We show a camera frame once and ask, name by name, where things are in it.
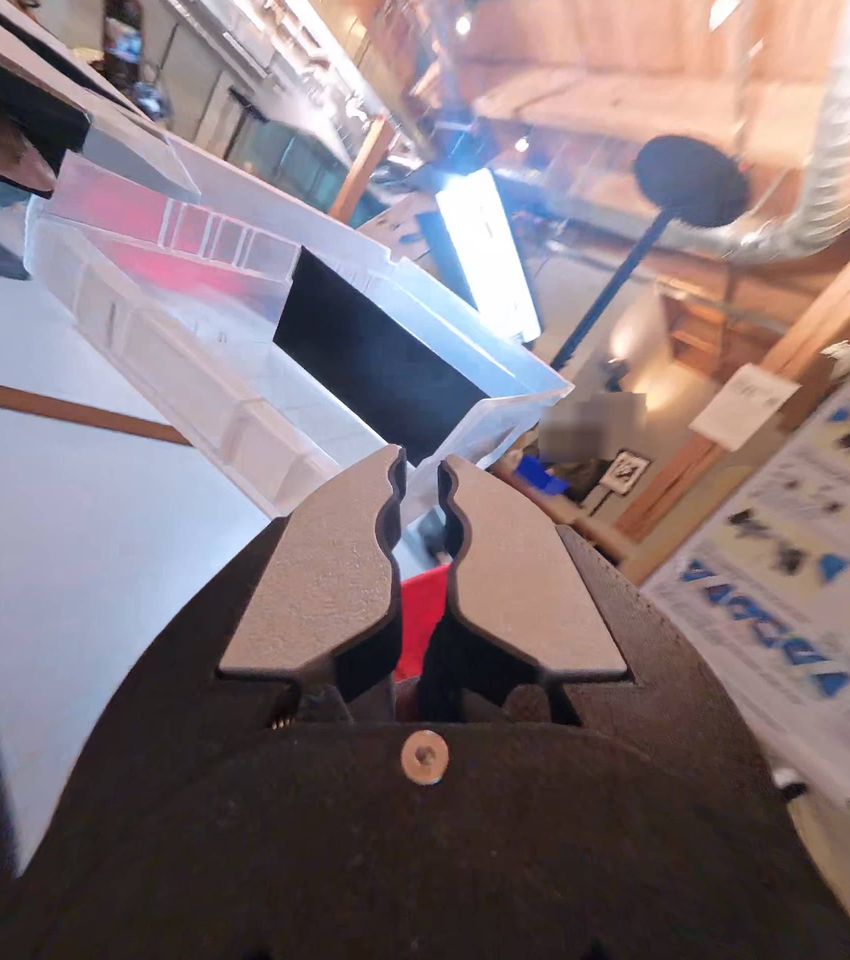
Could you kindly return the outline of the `blue plastic box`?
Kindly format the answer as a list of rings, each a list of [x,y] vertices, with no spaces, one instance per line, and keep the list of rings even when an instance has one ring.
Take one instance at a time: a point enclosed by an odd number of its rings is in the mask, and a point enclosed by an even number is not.
[[[568,481],[554,476],[532,455],[523,455],[513,473],[520,481],[545,497],[563,496],[570,486]]]

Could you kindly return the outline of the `black floor lamp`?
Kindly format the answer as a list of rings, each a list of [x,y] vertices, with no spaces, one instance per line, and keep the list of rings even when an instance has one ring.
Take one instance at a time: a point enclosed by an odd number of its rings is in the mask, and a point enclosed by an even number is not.
[[[714,230],[748,209],[751,192],[740,165],[704,141],[683,135],[653,138],[639,150],[632,169],[658,212],[554,355],[551,368],[559,373],[672,221]]]

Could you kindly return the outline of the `printed instruction poster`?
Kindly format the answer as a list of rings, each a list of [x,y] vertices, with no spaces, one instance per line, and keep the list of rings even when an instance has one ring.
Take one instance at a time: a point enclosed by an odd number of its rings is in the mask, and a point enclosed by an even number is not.
[[[850,804],[850,380],[643,594],[758,737]]]

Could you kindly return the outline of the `white paper sign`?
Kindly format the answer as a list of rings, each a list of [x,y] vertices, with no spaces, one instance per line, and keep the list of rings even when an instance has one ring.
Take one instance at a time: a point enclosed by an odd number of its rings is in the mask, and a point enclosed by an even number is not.
[[[745,364],[691,421],[689,428],[722,450],[737,452],[799,389],[798,382]]]

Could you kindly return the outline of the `red plastic bin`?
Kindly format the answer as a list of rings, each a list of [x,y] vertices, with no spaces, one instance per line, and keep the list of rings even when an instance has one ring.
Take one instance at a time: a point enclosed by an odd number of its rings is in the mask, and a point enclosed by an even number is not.
[[[395,670],[397,683],[421,675],[431,636],[444,615],[450,567],[437,566],[401,584],[403,647]]]

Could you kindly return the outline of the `silver air duct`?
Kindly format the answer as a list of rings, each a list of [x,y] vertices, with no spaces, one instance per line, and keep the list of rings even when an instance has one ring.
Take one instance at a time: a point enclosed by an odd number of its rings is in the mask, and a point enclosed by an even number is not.
[[[745,217],[728,226],[670,225],[660,248],[753,267],[813,257],[850,230],[850,2],[837,31],[814,149],[788,217],[749,228]]]

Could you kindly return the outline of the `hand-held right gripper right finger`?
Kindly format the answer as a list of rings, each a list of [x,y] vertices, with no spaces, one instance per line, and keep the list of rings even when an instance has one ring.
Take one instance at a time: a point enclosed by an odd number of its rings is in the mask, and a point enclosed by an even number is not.
[[[453,683],[501,707],[518,687],[620,682],[629,668],[557,526],[512,486],[451,454],[438,469],[451,557]]]

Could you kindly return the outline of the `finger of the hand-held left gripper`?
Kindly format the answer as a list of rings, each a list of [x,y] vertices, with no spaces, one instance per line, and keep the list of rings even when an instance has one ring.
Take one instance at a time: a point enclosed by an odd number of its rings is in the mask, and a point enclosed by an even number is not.
[[[201,201],[201,192],[160,128],[127,112],[93,112],[90,117],[84,159],[167,198]]]

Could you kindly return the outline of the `black square marker tag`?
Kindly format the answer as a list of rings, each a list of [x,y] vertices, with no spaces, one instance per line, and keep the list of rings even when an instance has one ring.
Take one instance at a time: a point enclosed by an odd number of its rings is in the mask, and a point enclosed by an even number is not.
[[[618,452],[599,480],[599,486],[620,498],[628,497],[653,461],[627,448]]]

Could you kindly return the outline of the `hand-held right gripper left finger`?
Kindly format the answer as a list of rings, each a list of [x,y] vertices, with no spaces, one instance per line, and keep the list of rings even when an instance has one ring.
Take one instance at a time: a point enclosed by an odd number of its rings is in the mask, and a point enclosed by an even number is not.
[[[406,450],[390,443],[290,514],[218,662],[221,679],[394,704],[403,623],[393,553],[406,474]]]

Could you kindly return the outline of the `clear plastic bin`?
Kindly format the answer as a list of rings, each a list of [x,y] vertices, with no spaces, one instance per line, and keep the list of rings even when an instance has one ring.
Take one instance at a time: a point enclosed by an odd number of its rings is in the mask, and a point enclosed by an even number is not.
[[[440,461],[489,466],[572,384],[392,246],[172,135],[199,203],[67,152],[25,215],[24,264],[77,332],[268,516],[388,442],[273,342],[301,247],[489,394],[408,461],[406,522]]]

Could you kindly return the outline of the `studio light panel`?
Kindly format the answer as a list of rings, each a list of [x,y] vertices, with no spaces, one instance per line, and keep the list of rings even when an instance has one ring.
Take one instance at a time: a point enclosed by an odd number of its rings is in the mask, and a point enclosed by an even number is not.
[[[500,339],[532,344],[542,325],[493,174],[428,164],[415,184],[433,198],[415,219],[438,278]]]

